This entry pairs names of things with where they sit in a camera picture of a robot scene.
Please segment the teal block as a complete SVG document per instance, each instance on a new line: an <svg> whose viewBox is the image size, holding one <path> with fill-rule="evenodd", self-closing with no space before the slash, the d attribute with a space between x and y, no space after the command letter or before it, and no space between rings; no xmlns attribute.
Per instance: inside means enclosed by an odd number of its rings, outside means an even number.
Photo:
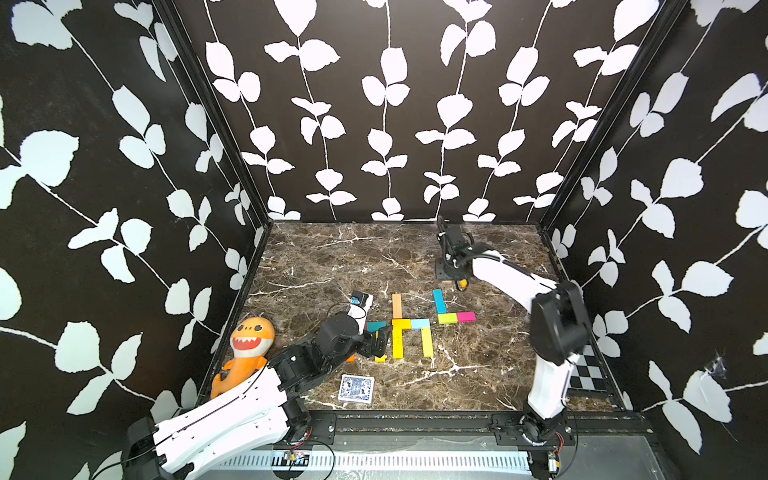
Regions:
<svg viewBox="0 0 768 480"><path fill-rule="evenodd" d="M379 331L380 329L386 327L388 325L387 322L384 321L369 321L366 323L366 330L368 332L375 333Z"/></svg>

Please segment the amber yellow short block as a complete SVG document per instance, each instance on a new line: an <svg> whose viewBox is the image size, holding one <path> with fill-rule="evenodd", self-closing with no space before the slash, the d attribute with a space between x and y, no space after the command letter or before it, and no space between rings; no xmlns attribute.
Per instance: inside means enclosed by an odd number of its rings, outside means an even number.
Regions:
<svg viewBox="0 0 768 480"><path fill-rule="evenodd" d="M395 330L411 330L412 324L410 319L393 319L392 326Z"/></svg>

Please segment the light blue block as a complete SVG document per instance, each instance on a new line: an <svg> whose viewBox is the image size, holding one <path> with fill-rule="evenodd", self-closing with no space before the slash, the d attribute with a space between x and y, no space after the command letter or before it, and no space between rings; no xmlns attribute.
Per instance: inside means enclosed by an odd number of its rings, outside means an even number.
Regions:
<svg viewBox="0 0 768 480"><path fill-rule="evenodd" d="M431 327L431 323L428 318L412 319L410 324L412 330L429 329Z"/></svg>

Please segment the natural wood short block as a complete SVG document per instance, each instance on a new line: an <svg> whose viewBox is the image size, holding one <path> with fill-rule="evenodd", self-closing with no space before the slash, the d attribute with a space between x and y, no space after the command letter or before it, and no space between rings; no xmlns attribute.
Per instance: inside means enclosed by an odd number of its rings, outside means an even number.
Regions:
<svg viewBox="0 0 768 480"><path fill-rule="evenodd" d="M392 294L392 318L403 319L402 296L400 293Z"/></svg>

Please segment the cyan long block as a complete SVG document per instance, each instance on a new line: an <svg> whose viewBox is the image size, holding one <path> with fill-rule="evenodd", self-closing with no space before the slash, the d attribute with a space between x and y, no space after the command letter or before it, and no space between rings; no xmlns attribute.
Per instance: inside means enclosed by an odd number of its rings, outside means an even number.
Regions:
<svg viewBox="0 0 768 480"><path fill-rule="evenodd" d="M441 289L435 289L433 292L433 300L438 315L447 314L447 307L444 300L443 292Z"/></svg>

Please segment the magenta block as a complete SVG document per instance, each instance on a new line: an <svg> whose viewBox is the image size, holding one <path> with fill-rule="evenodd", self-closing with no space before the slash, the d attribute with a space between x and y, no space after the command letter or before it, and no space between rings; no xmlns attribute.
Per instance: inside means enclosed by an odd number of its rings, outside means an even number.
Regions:
<svg viewBox="0 0 768 480"><path fill-rule="evenodd" d="M474 312L458 312L457 321L459 323L475 322L477 319Z"/></svg>

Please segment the lime green short block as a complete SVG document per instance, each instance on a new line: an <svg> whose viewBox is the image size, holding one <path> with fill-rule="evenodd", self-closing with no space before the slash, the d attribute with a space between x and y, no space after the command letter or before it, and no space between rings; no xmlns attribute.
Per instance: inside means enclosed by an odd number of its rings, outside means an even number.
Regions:
<svg viewBox="0 0 768 480"><path fill-rule="evenodd" d="M457 324L458 315L456 313L439 313L438 322L441 325Z"/></svg>

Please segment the yellow-green long block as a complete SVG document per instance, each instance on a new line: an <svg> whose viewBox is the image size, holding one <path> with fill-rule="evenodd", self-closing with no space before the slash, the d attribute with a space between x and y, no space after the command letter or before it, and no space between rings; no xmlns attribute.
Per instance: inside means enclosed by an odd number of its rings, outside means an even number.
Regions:
<svg viewBox="0 0 768 480"><path fill-rule="evenodd" d="M433 339L431 329L429 327L422 328L420 330L422 338L422 351L425 358L434 357Z"/></svg>

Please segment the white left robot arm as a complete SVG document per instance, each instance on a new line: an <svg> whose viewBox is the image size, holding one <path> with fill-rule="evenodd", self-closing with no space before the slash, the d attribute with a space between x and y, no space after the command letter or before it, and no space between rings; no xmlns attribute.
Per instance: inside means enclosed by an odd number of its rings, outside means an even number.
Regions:
<svg viewBox="0 0 768 480"><path fill-rule="evenodd" d="M302 393L354 354L385 353L391 326L372 333L364 323L339 312L230 391L160 423L135 422L120 458L124 478L197 479L247 450L302 441L311 424Z"/></svg>

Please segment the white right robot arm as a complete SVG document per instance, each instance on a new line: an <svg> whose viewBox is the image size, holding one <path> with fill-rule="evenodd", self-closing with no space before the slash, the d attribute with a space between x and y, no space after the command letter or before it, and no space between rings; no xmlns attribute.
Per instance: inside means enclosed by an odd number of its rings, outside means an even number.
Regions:
<svg viewBox="0 0 768 480"><path fill-rule="evenodd" d="M457 287L472 278L484 281L529 313L536 367L526 411L540 421L560 415L573 367L591 339L581 287L574 281L557 283L529 272L441 216L436 225L439 280L452 281Z"/></svg>

